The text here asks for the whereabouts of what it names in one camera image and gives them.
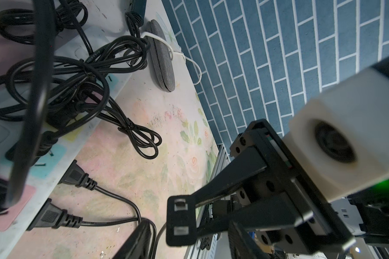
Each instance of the table surface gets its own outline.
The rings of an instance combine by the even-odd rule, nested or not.
[[[84,1],[92,11],[96,5],[90,2]],[[110,18],[107,16],[107,23],[111,23]],[[156,19],[167,41],[178,49],[161,0],[148,1],[145,19]],[[106,122],[99,124],[76,158],[99,186],[132,200],[157,230],[166,221],[168,197],[192,193],[206,184],[218,154],[183,58],[176,56],[172,64],[175,91],[161,90],[149,57],[148,67],[134,72],[116,99],[133,122],[161,135],[157,158],[142,158],[129,138]],[[57,185],[50,198],[53,204],[86,221],[134,215],[124,203],[73,186]],[[8,258],[111,258],[135,226],[36,228],[23,234]],[[185,247],[168,247],[163,236],[157,258],[183,258],[185,251]]]

